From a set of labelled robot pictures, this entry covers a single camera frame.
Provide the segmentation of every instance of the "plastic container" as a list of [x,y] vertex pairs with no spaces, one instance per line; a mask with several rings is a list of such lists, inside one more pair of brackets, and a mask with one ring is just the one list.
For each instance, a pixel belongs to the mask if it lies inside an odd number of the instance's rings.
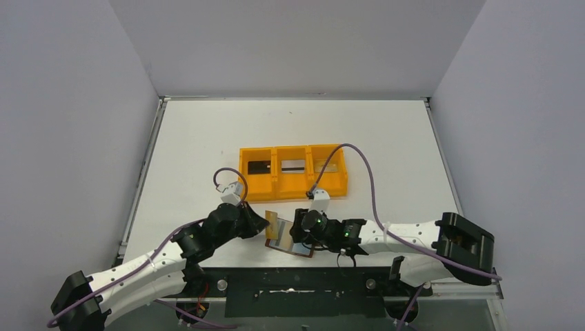
[[[242,148],[239,171],[248,182],[248,201],[304,199],[325,160],[337,145]],[[343,150],[338,150],[319,187],[332,197],[347,195],[348,173]]]

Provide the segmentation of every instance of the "purple cable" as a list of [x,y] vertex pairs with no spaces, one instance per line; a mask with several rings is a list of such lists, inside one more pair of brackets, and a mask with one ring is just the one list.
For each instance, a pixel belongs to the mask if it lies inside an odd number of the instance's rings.
[[222,171],[234,172],[235,174],[238,175],[239,178],[241,178],[241,181],[243,181],[244,195],[242,196],[240,202],[238,203],[238,205],[240,205],[242,203],[242,201],[246,200],[246,197],[248,196],[248,182],[246,181],[246,178],[244,178],[244,176],[241,174],[241,172],[237,171],[234,168],[228,168],[228,167],[220,168],[220,169],[217,169],[217,171],[213,174],[213,185],[215,185],[215,187],[219,186],[219,184],[217,183],[217,175]]
[[[220,168],[218,169],[214,174],[213,174],[213,183],[215,184],[215,187],[218,186],[217,181],[216,181],[216,177],[217,174],[219,174],[220,172],[227,170],[227,171],[231,171],[231,172],[235,172],[238,176],[240,176],[240,178],[242,179],[242,181],[244,182],[244,196],[242,197],[241,201],[239,203],[241,203],[242,201],[244,201],[244,199],[246,199],[246,196],[248,195],[248,182],[246,181],[246,179],[244,178],[244,176],[237,170],[232,169],[232,168]],[[169,242],[169,240],[172,238],[172,236],[174,236],[176,233],[178,233],[179,231],[183,230],[184,228],[187,228],[189,226],[192,226],[194,224],[199,224],[201,223],[203,220],[200,219],[198,221],[193,221],[187,224],[183,224],[181,226],[179,226],[177,229],[175,229],[173,232],[171,232],[164,240],[163,242],[159,245],[159,247],[157,247],[155,249],[155,251],[152,253],[152,255],[150,256],[150,259],[155,258],[163,249],[163,247],[167,244],[167,242]],[[71,310],[74,310],[75,308],[79,307],[81,304],[85,303],[87,300],[93,299],[95,298],[97,295],[99,295],[100,293],[113,288],[114,286],[120,284],[121,282],[125,281],[126,279],[129,279],[130,277],[134,276],[135,274],[141,272],[144,268],[146,268],[147,265],[150,265],[150,260],[146,260],[144,261],[144,263],[142,263],[138,268],[136,268],[135,270],[133,270],[132,272],[128,273],[126,276],[123,276],[119,279],[117,279],[116,281],[113,281],[112,283],[109,283],[108,285],[95,290],[94,292],[84,296],[83,298],[81,298],[80,300],[76,301],[75,303],[73,303],[72,305],[70,305],[69,307],[63,309],[62,311],[60,311],[58,314],[54,315],[53,318],[51,318],[49,320],[49,322],[47,322],[47,328],[53,329],[59,326],[58,320],[63,317],[63,315],[69,313]]]
[[222,324],[217,324],[217,323],[213,323],[213,322],[206,321],[206,320],[202,319],[201,317],[197,317],[197,316],[195,316],[195,315],[193,315],[193,314],[191,314],[191,313],[189,313],[189,312],[187,312],[185,310],[182,310],[181,308],[179,308],[179,307],[177,307],[175,305],[172,305],[172,304],[170,304],[170,303],[168,303],[166,301],[162,301],[162,300],[158,300],[157,299],[157,300],[155,300],[155,302],[156,303],[160,303],[161,305],[165,305],[165,306],[167,306],[167,307],[169,307],[171,309],[174,309],[174,310],[178,311],[180,314],[183,314],[183,315],[185,315],[185,316],[187,316],[187,317],[189,317],[191,319],[194,319],[195,321],[199,321],[199,322],[208,324],[210,326],[210,327],[205,327],[203,325],[192,325],[191,328],[196,328],[196,329],[215,329],[215,330],[218,330],[218,329],[235,329],[235,328],[237,328],[237,325],[222,325]]
[[[319,173],[319,176],[317,177],[317,180],[315,181],[315,184],[313,184],[313,186],[311,187],[310,191],[312,192],[316,187],[317,184],[319,184],[319,181],[321,180],[321,177],[323,177],[323,173],[325,173],[325,169],[327,167],[327,165],[329,164],[329,161],[331,161],[331,158],[333,157],[333,155],[335,154],[335,152],[343,147],[349,147],[352,148],[353,150],[355,150],[357,152],[357,154],[359,154],[361,156],[361,159],[364,160],[364,163],[366,164],[366,168],[368,168],[368,175],[370,177],[370,187],[371,187],[371,192],[372,192],[372,211],[374,213],[374,220],[376,220],[376,223],[378,225],[378,227],[384,231],[384,226],[382,225],[382,223],[380,222],[380,220],[378,219],[378,211],[376,208],[376,190],[374,188],[374,175],[372,173],[372,168],[370,167],[370,163],[368,162],[368,159],[366,158],[366,155],[364,155],[364,153],[359,150],[358,147],[352,145],[351,143],[343,143],[339,146],[337,146],[336,148],[333,149],[333,151],[331,152],[331,154],[329,154],[329,157],[327,158],[327,160],[325,161],[325,164],[323,164],[323,169],[321,169],[321,172]],[[467,271],[470,272],[472,274],[476,274],[478,276],[482,276],[482,277],[487,277],[490,279],[495,279],[497,281],[501,281],[502,278],[500,276],[498,276],[497,274],[491,274],[489,272],[484,272],[481,270],[476,270],[473,268],[470,268],[466,265],[462,265],[459,264],[457,262],[453,262],[450,259],[447,259],[445,257],[442,257],[440,255],[437,255],[437,253],[428,250],[426,248],[423,247],[419,247],[417,245],[413,245],[411,243],[409,243],[408,241],[402,239],[401,237],[398,237],[396,234],[393,234],[392,232],[390,232],[389,230],[386,231],[386,233],[388,234],[388,236],[392,237],[394,240],[400,242],[403,245],[408,246],[409,248],[412,248],[422,254],[428,255],[430,257],[433,257],[445,264],[451,265],[453,267],[456,267],[457,269],[463,270],[463,271]]]
[[404,311],[402,318],[400,319],[400,321],[398,321],[398,326],[396,327],[396,331],[400,331],[402,329],[402,326],[404,324],[404,321],[406,320],[406,317],[408,316],[408,313],[415,305],[415,302],[417,302],[417,298],[419,297],[420,292],[422,291],[422,287],[423,287],[423,285],[419,286],[419,288],[417,289],[417,291],[415,293],[415,296],[413,296],[412,300],[410,300],[410,302],[408,303],[408,306],[406,307],[406,310]]

